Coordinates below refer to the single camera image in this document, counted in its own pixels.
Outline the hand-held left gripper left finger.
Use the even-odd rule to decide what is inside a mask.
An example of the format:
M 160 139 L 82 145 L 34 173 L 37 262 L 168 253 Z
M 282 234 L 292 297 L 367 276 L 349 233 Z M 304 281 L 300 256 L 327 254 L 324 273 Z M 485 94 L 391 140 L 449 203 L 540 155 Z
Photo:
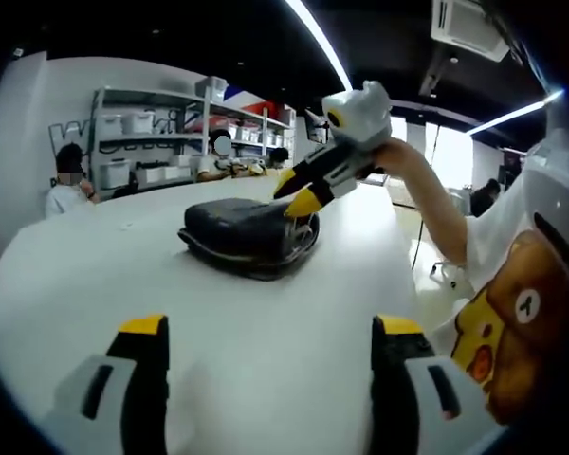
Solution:
M 168 371 L 168 318 L 126 321 L 105 354 L 58 385 L 52 444 L 63 454 L 165 454 Z

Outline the person's right hand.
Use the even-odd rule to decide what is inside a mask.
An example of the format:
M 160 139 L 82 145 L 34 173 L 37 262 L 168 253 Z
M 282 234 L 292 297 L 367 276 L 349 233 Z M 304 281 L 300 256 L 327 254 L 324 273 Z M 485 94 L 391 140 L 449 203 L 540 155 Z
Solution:
M 424 176 L 431 168 L 425 157 L 408 142 L 389 138 L 371 152 L 372 163 L 358 173 L 384 173 L 402 179 L 405 183 Z

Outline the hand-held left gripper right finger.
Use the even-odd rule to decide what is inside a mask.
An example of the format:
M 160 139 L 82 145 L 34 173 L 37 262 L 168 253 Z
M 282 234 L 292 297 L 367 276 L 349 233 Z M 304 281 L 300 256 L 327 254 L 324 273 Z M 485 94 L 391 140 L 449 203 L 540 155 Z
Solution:
M 372 322 L 373 454 L 467 454 L 492 431 L 480 387 L 408 318 Z

